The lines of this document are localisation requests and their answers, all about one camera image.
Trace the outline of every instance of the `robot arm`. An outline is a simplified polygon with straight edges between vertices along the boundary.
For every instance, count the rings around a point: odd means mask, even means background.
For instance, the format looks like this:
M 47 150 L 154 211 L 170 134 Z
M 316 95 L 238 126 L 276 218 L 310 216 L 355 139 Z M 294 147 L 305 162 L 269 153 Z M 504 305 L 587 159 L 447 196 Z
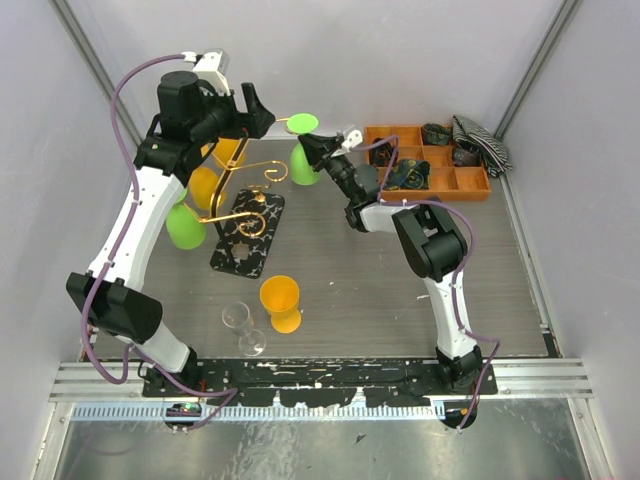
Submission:
M 452 390 L 465 389 L 482 368 L 480 347 L 459 328 L 451 294 L 452 277 L 467 253 L 467 243 L 443 208 L 379 203 L 377 169 L 365 164 L 354 167 L 344 156 L 361 138 L 360 132 L 346 138 L 312 134 L 298 137 L 313 169 L 326 170 L 349 199 L 345 213 L 352 228 L 398 235 L 409 266 L 429 292 L 438 331 L 440 376 Z M 470 331 L 462 278 L 460 272 L 456 281 L 458 313 L 462 325 Z
M 224 77 L 226 56 L 213 51 L 199 56 L 192 72 L 164 75 L 158 86 L 160 113 L 153 119 L 134 161 L 139 183 L 136 215 L 117 256 L 111 262 L 91 304 L 89 322 L 149 358 L 188 387 L 198 380 L 197 356 L 162 322 L 162 305 L 143 293 L 149 256 L 170 208 L 186 188 L 192 172 L 204 161 L 201 148 L 219 137 L 261 138 L 275 117 L 260 103 L 252 84 L 242 84 L 247 112 L 239 112 L 234 92 Z M 125 225 L 133 189 L 106 243 L 85 274 L 72 273 L 67 291 L 82 311 L 89 290 Z

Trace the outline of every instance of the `orange cup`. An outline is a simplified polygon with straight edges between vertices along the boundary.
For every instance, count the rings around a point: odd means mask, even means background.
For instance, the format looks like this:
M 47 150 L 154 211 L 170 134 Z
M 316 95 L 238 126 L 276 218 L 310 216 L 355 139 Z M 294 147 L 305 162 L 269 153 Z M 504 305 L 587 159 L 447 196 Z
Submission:
M 276 332 L 292 333 L 300 326 L 300 288 L 293 278 L 271 277 L 260 288 L 260 301 L 271 315 L 271 325 Z

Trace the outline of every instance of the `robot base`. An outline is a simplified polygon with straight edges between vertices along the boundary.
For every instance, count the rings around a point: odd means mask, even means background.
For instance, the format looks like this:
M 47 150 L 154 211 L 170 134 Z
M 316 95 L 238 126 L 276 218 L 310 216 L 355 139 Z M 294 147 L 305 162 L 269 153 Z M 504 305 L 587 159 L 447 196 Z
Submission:
M 230 405 L 266 407 L 276 394 L 286 407 L 298 402 L 309 408 L 348 405 L 356 393 L 366 397 L 367 407 L 429 406 L 432 395 L 450 395 L 440 380 L 439 365 L 433 359 L 217 359 L 197 362 L 202 378 L 196 390 L 221 391 L 236 387 L 238 395 Z M 482 382 L 480 393 L 498 392 L 493 369 Z M 470 394 L 468 387 L 464 394 Z M 152 369 L 145 375 L 143 396 L 184 396 Z M 223 398 L 209 399 L 218 405 Z

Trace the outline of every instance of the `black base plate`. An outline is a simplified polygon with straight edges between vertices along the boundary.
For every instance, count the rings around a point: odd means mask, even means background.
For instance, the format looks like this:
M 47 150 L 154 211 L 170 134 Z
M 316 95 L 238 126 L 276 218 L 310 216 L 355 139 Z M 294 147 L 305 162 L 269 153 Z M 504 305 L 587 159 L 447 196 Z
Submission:
M 259 237 L 250 238 L 243 235 L 238 229 L 238 225 L 251 221 L 253 217 L 241 217 L 227 220 L 224 225 L 224 238 L 221 238 L 211 257 L 211 267 L 220 272 L 231 273 L 247 278 L 260 278 L 262 269 L 267 260 L 271 242 L 276 234 L 276 228 L 280 222 L 280 216 L 284 209 L 284 197 L 264 193 L 265 202 L 258 202 L 255 194 L 251 190 L 241 190 L 233 202 L 231 213 L 256 212 L 264 216 L 267 226 Z M 255 220 L 254 231 L 261 227 L 260 220 Z M 229 258 L 225 249 L 225 243 L 234 248 L 237 245 L 244 245 L 244 250 L 248 253 L 246 260 Z
M 219 359 L 201 360 L 200 388 L 220 391 L 236 387 L 238 394 L 230 405 L 266 407 L 273 404 L 276 392 L 285 407 L 298 402 L 307 407 L 348 405 L 357 388 L 362 387 L 367 407 L 429 406 L 423 395 L 451 394 L 438 379 L 433 360 L 385 359 Z M 145 376 L 143 396 L 182 396 L 153 371 Z M 481 394 L 498 392 L 493 367 L 489 367 L 480 388 Z M 223 399 L 210 399 L 218 405 Z

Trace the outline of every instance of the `white connector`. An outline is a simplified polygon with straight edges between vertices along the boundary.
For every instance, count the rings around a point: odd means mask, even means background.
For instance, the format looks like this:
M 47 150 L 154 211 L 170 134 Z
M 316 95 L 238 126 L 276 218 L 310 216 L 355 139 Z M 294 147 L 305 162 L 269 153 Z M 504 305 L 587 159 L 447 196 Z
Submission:
M 345 155 L 362 143 L 362 132 L 360 130 L 351 130 L 345 137 L 344 142 L 338 150 L 333 152 L 332 157 Z

